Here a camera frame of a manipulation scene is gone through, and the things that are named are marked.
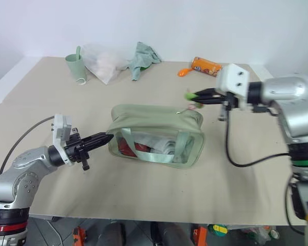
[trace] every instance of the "beige table surface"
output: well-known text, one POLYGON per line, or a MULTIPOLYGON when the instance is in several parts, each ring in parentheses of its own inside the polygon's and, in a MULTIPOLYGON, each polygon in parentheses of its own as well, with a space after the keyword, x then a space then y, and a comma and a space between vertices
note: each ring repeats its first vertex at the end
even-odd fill
MULTIPOLYGON (((70 115, 81 136, 106 131, 117 104, 187 107, 187 89, 215 86, 215 78, 199 72, 177 77, 187 63, 164 62, 131 81, 128 70, 111 85, 89 76, 78 86, 63 58, 43 58, 0 105, 0 166, 14 142, 34 123, 62 113, 70 115)), ((251 80, 258 78, 251 72, 251 80)), ((190 169, 179 170, 112 156, 107 146, 90 152, 90 170, 80 164, 60 167, 46 176, 30 213, 55 216, 119 218, 224 224, 286 224, 283 190, 290 174, 287 157, 254 167, 236 168, 224 152, 225 123, 217 120, 220 106, 205 106, 206 142, 190 169)), ((231 153, 245 163, 286 151, 277 119, 249 110, 234 110, 231 153)), ((51 145, 50 122, 32 131, 16 148, 7 166, 21 152, 51 145)), ((291 215, 294 224, 302 221, 291 215)))

